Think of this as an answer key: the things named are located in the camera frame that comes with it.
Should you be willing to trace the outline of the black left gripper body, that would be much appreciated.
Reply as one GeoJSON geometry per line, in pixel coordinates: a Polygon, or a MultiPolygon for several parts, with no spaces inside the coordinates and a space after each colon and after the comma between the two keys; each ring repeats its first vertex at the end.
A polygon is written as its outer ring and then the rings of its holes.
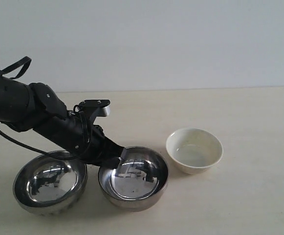
{"type": "Polygon", "coordinates": [[[80,160],[86,164],[100,166],[100,162],[109,158],[121,158],[124,147],[105,136],[99,125],[91,126],[91,136],[85,153],[80,160]]]}

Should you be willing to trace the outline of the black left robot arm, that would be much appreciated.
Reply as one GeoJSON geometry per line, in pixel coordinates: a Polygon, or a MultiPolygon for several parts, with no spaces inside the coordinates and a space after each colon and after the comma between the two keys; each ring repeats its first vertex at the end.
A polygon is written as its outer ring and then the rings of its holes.
{"type": "Polygon", "coordinates": [[[117,168],[124,147],[107,138],[95,125],[109,114],[108,99],[84,100],[68,110],[46,84],[26,85],[0,71],[0,122],[16,132],[34,130],[86,164],[117,168]]]}

